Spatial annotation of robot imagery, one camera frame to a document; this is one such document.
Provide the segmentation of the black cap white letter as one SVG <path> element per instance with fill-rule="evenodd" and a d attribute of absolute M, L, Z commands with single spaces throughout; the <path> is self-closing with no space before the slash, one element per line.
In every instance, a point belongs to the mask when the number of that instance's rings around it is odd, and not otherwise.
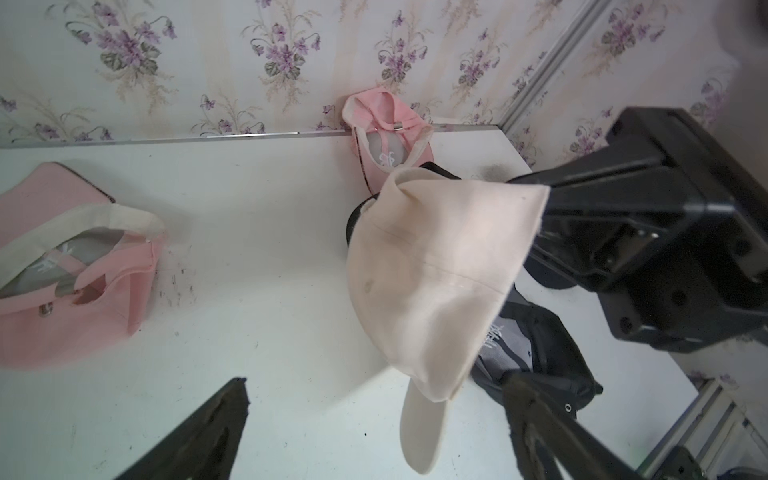
<path fill-rule="evenodd" d="M 524 269 L 541 286 L 552 290 L 567 290 L 581 287 L 589 292 L 594 288 L 583 275 L 578 263 L 569 259 L 542 256 L 530 253 L 525 260 Z"/>

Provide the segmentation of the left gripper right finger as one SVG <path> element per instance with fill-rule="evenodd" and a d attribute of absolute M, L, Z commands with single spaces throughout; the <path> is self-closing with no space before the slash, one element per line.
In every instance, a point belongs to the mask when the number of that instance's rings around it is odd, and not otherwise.
<path fill-rule="evenodd" d="M 638 479 L 565 412 L 565 408 L 521 374 L 503 387 L 503 406 L 517 467 L 524 479 Z"/>

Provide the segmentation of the beige baseball cap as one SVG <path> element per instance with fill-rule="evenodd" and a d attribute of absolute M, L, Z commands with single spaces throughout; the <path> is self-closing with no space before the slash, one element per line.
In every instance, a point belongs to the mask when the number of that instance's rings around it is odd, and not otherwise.
<path fill-rule="evenodd" d="M 540 229 L 546 185 L 450 180 L 400 167 L 363 209 L 347 254 L 355 314 L 409 379 L 406 463 L 433 469 L 451 401 L 468 378 Z"/>

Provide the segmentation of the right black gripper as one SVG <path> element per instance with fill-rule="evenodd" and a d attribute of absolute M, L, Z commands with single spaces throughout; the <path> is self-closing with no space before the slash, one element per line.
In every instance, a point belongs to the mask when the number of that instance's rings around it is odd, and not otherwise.
<path fill-rule="evenodd" d="M 767 323 L 767 193 L 687 112 L 630 107 L 604 148 L 518 178 L 529 257 L 597 294 L 612 335 L 690 353 Z"/>

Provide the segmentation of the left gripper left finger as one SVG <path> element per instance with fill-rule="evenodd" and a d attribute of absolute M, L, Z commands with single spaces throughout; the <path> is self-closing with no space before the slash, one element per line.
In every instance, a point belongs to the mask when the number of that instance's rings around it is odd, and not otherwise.
<path fill-rule="evenodd" d="M 228 479 L 248 417 L 246 380 L 235 377 L 121 479 Z"/>

